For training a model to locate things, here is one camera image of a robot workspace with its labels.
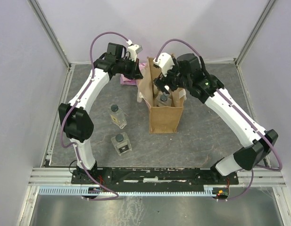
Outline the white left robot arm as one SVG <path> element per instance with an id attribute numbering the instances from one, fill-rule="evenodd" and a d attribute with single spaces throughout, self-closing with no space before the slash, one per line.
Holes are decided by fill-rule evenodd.
<path id="1" fill-rule="evenodd" d="M 125 47 L 109 43 L 107 51 L 93 62 L 90 75 L 78 93 L 69 103 L 61 103 L 58 107 L 61 130 L 74 146 L 77 165 L 85 169 L 82 178 L 88 184 L 95 183 L 99 176 L 97 170 L 93 169 L 96 166 L 96 160 L 92 154 L 90 142 L 94 125 L 89 112 L 94 101 L 116 74 L 122 74 L 130 80 L 143 78 L 137 57 L 142 51 L 142 46 L 132 44 L 130 41 L 128 44 L 129 46 Z"/>

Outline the square glass bottle front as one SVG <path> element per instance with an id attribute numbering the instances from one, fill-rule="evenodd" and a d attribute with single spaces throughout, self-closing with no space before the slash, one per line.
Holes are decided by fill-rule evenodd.
<path id="1" fill-rule="evenodd" d="M 120 156 L 132 150 L 132 145 L 126 132 L 116 134 L 111 138 L 111 142 Z"/>

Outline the square glass bottle black label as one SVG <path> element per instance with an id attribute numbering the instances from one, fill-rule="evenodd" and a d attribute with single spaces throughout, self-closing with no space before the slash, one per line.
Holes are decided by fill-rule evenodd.
<path id="1" fill-rule="evenodd" d="M 172 105 L 172 99 L 165 94 L 158 94 L 155 99 L 155 105 L 157 107 L 163 107 L 163 106 L 171 106 Z"/>

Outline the square glass bottle yellow label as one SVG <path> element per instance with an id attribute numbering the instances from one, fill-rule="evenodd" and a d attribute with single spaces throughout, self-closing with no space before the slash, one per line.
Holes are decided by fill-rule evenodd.
<path id="1" fill-rule="evenodd" d="M 120 128 L 123 129 L 126 125 L 125 114 L 121 108 L 118 107 L 116 104 L 112 104 L 109 107 L 109 114 L 112 121 Z"/>

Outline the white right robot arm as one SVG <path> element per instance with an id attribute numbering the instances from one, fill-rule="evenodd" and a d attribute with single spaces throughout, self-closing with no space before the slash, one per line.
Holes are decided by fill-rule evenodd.
<path id="1" fill-rule="evenodd" d="M 224 84 L 205 67 L 202 57 L 193 53 L 174 57 L 161 53 L 153 60 L 161 70 L 154 79 L 156 87 L 164 94 L 183 88 L 213 110 L 233 131 L 242 148 L 222 158 L 212 166 L 210 178 L 221 184 L 227 175 L 238 170 L 252 170 L 271 152 L 278 139 L 275 130 L 266 130 L 255 122 L 231 97 Z"/>

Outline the beige canvas tote bag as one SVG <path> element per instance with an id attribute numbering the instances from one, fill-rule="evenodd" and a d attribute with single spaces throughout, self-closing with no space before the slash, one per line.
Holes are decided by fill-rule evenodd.
<path id="1" fill-rule="evenodd" d="M 145 67 L 141 70 L 143 78 L 137 80 L 139 97 L 143 99 L 149 109 L 149 133 L 150 134 L 170 134 L 176 133 L 177 127 L 183 113 L 183 104 L 186 100 L 186 91 L 178 88 L 170 91 L 170 106 L 157 106 L 159 96 L 153 81 L 157 78 L 161 70 L 153 66 L 153 58 L 148 57 Z"/>

